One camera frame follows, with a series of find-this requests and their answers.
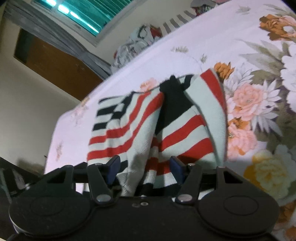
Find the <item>colourful folded cloth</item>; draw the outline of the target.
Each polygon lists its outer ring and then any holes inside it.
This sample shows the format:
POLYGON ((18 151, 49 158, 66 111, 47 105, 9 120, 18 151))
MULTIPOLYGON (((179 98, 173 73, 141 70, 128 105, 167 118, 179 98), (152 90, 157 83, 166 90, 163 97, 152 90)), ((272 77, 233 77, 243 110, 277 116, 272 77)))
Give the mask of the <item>colourful folded cloth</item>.
POLYGON ((203 13, 206 13, 208 11, 210 11, 211 9, 213 9, 214 7, 209 6, 209 5, 202 5, 202 6, 197 6, 197 7, 192 7, 192 9, 195 11, 196 16, 200 16, 203 13))

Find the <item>pink grey folded blanket stack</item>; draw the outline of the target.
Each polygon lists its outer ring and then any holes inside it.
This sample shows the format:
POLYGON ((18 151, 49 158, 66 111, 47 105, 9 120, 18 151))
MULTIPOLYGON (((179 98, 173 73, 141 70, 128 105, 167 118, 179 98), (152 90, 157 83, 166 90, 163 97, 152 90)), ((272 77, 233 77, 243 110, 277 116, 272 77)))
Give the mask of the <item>pink grey folded blanket stack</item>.
POLYGON ((198 8, 203 5, 207 5, 207 6, 214 8, 217 4, 223 4, 228 1, 229 0, 213 0, 213 1, 212 0, 192 0, 190 7, 191 8, 198 8))

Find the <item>brown wooden door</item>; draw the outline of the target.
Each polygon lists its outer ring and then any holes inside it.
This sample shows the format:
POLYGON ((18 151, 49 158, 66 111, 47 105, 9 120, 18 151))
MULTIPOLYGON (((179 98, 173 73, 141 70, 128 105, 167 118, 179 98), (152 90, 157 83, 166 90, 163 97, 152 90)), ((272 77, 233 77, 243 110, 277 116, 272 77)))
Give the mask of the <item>brown wooden door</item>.
POLYGON ((82 101, 102 83, 79 59, 21 29, 14 57, 56 87, 82 101))

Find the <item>floral pink bed sheet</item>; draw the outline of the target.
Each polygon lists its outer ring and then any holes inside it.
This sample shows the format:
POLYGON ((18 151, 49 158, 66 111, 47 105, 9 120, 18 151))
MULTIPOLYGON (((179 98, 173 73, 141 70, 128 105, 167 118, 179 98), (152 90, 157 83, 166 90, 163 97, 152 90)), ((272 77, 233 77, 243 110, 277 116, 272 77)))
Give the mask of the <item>floral pink bed sheet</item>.
POLYGON ((295 13, 282 1, 229 1, 141 52, 59 118, 46 173, 87 162, 100 100, 208 69, 226 101, 222 166, 278 202, 274 234, 295 240, 295 13))

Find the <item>crumpled grey patterned clothes pile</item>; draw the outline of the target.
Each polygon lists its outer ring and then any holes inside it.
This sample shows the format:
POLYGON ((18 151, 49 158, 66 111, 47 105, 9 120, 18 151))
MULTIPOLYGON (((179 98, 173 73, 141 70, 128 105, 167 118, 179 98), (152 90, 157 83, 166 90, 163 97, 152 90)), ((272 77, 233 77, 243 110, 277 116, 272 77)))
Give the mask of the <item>crumpled grey patterned clothes pile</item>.
POLYGON ((161 29, 153 25, 144 24, 136 28, 126 42, 114 52, 114 62, 111 65, 112 73, 123 68, 142 51, 161 39, 162 36, 161 29))

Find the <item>grey curtain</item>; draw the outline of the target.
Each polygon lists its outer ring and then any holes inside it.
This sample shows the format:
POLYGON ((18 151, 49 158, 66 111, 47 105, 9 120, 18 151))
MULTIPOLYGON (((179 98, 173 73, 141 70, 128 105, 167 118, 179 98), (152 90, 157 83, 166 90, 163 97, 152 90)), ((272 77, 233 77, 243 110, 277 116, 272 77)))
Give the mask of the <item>grey curtain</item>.
POLYGON ((69 32, 30 4, 24 1, 6 1, 4 17, 46 43, 79 59, 101 79, 105 80, 112 74, 106 61, 89 52, 69 32))

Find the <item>teal curtained window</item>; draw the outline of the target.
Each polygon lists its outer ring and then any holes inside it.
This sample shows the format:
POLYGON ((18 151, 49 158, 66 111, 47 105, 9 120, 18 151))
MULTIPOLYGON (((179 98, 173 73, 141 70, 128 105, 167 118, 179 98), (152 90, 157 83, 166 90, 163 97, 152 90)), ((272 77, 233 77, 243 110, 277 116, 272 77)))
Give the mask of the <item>teal curtained window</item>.
POLYGON ((30 1, 30 3, 96 47, 108 33, 145 1, 30 1))

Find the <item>grey white striped cloth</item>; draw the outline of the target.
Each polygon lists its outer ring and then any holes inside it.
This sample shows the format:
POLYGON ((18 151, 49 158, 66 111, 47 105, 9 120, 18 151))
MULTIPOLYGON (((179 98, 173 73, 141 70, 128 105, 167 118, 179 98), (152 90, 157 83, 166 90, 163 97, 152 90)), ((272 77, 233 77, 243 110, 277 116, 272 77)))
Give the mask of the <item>grey white striped cloth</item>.
POLYGON ((162 25, 160 25, 159 28, 164 37, 169 33, 175 31, 179 27, 182 27, 182 25, 190 22, 196 17, 197 17, 196 12, 193 9, 188 9, 173 16, 172 18, 164 22, 162 25))

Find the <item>striped red black white sweater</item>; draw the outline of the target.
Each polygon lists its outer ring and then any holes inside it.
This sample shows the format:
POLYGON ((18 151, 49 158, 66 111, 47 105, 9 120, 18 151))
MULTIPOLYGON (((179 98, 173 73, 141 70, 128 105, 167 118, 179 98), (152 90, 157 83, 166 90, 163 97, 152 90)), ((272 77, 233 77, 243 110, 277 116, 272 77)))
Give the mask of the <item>striped red black white sweater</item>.
POLYGON ((179 186, 170 158, 222 166, 226 152, 226 101, 217 74, 171 76, 146 92, 100 100, 87 162, 119 156, 122 196, 174 196, 179 186))

